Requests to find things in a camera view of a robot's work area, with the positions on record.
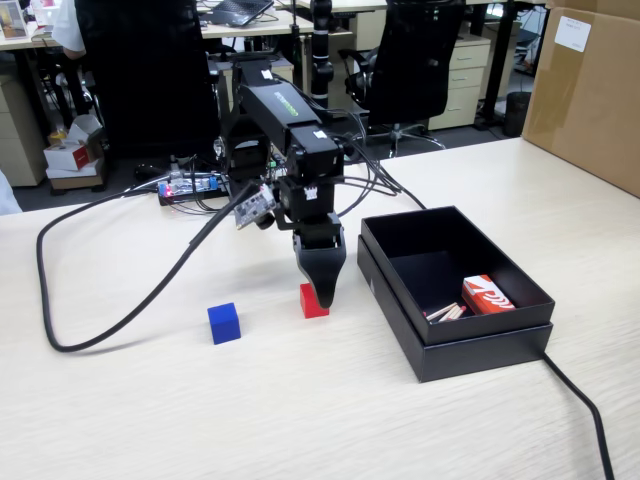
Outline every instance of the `black box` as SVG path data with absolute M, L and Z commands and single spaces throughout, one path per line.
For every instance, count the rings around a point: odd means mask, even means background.
M 539 360 L 555 302 L 458 209 L 365 218 L 358 265 L 421 382 Z M 430 324 L 486 274 L 516 309 Z

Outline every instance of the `office chair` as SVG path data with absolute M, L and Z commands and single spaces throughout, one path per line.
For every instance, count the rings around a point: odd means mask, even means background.
M 405 137 L 445 148 L 416 122 L 445 111 L 449 61 L 464 10 L 465 0 L 387 0 L 380 46 L 366 56 L 355 50 L 339 51 L 347 69 L 347 93 L 369 110 L 369 129 L 389 130 L 367 138 L 389 137 L 390 157 L 397 154 L 398 142 Z M 358 73 L 349 71 L 349 57 L 358 64 Z M 402 128 L 403 123 L 413 125 Z
M 195 0 L 76 0 L 110 155 L 210 153 L 220 132 Z

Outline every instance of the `blue cube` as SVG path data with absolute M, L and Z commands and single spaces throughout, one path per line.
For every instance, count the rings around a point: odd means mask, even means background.
M 237 340 L 240 334 L 240 322 L 233 303 L 207 309 L 214 345 Z

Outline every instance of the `laptop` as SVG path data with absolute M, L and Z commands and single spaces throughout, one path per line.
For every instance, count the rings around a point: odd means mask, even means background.
M 273 5 L 273 0 L 224 0 L 202 16 L 214 25 L 242 27 L 264 13 Z

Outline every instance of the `small stick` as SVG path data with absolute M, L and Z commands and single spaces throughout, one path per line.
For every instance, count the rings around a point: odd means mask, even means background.
M 440 319 L 440 322 L 446 322 L 446 321 L 451 320 L 453 318 L 453 316 L 457 315 L 458 312 L 460 312 L 460 311 L 461 311 L 460 307 L 458 305 L 456 305 L 455 307 L 453 307 L 451 309 L 451 311 L 449 313 L 447 313 L 444 317 L 442 317 Z
M 429 315 L 429 316 L 427 317 L 427 320 L 433 320 L 434 318 L 439 317 L 439 316 L 440 316 L 440 315 L 442 315 L 443 313 L 450 312 L 454 307 L 457 307 L 457 306 L 458 306 L 458 304 L 457 304 L 457 303 L 452 303 L 452 304 L 451 304 L 451 305 L 449 305 L 448 307 L 444 307 L 443 309 L 438 310 L 437 312 L 432 313 L 431 315 Z
M 462 316 L 462 314 L 464 313 L 464 311 L 465 311 L 466 309 L 467 309 L 467 307 L 462 307 L 462 308 L 458 311 L 458 313 L 456 313 L 455 315 L 451 315 L 451 316 L 449 317 L 449 320 L 457 320 L 457 319 L 459 319 L 459 318 Z

